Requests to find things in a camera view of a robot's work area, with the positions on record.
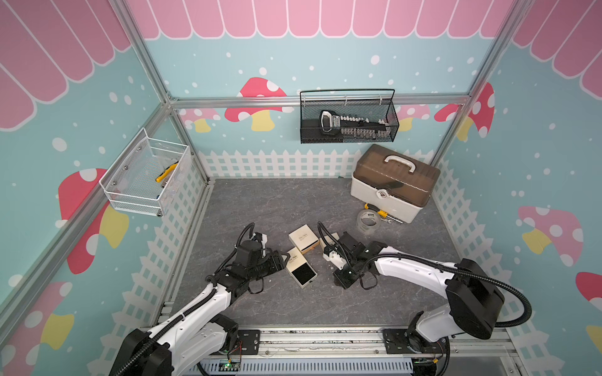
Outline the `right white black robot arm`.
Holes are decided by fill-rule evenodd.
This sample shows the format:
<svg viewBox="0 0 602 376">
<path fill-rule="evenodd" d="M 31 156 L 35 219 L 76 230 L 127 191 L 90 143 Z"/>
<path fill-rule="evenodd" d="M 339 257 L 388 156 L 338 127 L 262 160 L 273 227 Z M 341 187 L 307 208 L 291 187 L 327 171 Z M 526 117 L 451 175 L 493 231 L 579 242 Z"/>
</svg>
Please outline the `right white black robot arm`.
<svg viewBox="0 0 602 376">
<path fill-rule="evenodd" d="M 379 241 L 363 245 L 349 233 L 335 238 L 322 222 L 318 234 L 325 243 L 327 258 L 339 259 L 333 276 L 340 287 L 348 289 L 359 283 L 368 291 L 365 277 L 392 277 L 445 299 L 435 310 L 418 312 L 404 330 L 401 343 L 413 353 L 425 353 L 432 346 L 446 352 L 454 335 L 488 340 L 497 328 L 517 327 L 531 319 L 533 309 L 528 298 L 517 288 L 489 277 L 471 259 L 444 263 Z"/>
</svg>

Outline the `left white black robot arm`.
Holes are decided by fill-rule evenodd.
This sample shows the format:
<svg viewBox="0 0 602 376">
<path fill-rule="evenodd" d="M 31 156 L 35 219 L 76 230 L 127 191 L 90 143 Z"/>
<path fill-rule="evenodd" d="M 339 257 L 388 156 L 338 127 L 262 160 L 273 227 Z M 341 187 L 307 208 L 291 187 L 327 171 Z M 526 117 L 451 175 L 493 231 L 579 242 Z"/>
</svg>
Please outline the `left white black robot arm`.
<svg viewBox="0 0 602 376">
<path fill-rule="evenodd" d="M 267 235 L 248 224 L 230 255 L 206 277 L 205 288 L 183 309 L 147 331 L 135 329 L 123 340 L 112 375 L 182 375 L 205 357 L 229 353 L 238 341 L 238 325 L 223 312 L 254 281 L 284 270 L 287 252 L 267 246 Z"/>
</svg>

